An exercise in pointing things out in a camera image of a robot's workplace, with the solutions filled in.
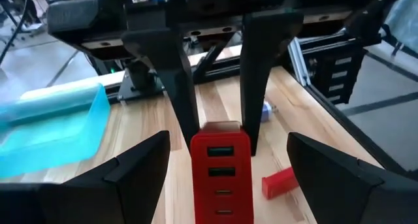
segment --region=small blue object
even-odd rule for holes
[[[109,115],[101,84],[0,106],[0,178],[92,157]]]
[[[261,122],[267,122],[272,113],[272,107],[268,102],[264,102],[263,113],[261,114]]]

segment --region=black cable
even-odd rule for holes
[[[22,19],[19,21],[19,24],[16,27],[16,30],[13,32],[13,35],[8,40],[5,48],[3,49],[3,52],[1,53],[1,56],[0,56],[0,65],[3,62],[3,60],[4,60],[5,56],[6,56],[6,53],[7,53],[8,49],[10,48],[10,46],[12,45],[14,39],[18,35],[18,33],[21,30],[22,26],[24,25],[24,22],[25,22],[25,19],[26,19],[26,16],[28,14],[28,10],[29,10],[28,9],[29,8],[28,4],[29,4],[29,0],[25,0],[25,6],[24,6],[24,12],[22,14]]]

